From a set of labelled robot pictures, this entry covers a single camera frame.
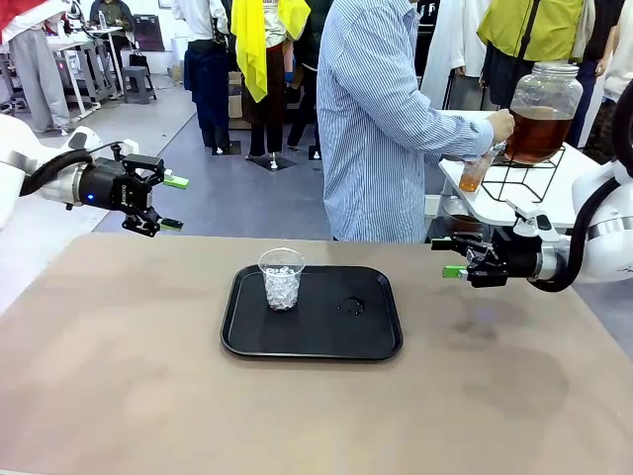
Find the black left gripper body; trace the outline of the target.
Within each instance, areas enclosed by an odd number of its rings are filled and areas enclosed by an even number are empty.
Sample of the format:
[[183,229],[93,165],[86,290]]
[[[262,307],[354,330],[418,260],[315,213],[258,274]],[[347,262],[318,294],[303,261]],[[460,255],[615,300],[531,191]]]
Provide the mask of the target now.
[[134,214],[151,207],[151,186],[121,162],[97,158],[81,173],[78,200],[83,205]]

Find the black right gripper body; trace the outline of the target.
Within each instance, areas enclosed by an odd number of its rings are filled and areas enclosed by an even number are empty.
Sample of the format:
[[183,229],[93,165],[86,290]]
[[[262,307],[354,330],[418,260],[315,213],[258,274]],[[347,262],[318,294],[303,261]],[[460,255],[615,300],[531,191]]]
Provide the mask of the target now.
[[512,227],[495,227],[492,245],[509,277],[528,278],[536,274],[541,263],[540,236],[523,237]]

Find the person's right hand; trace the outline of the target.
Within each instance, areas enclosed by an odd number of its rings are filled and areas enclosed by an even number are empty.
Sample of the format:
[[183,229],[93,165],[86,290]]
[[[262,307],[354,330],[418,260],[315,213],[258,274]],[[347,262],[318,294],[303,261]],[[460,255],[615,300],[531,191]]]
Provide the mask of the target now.
[[486,117],[494,131],[493,144],[505,142],[514,132],[515,120],[508,109],[495,111]]

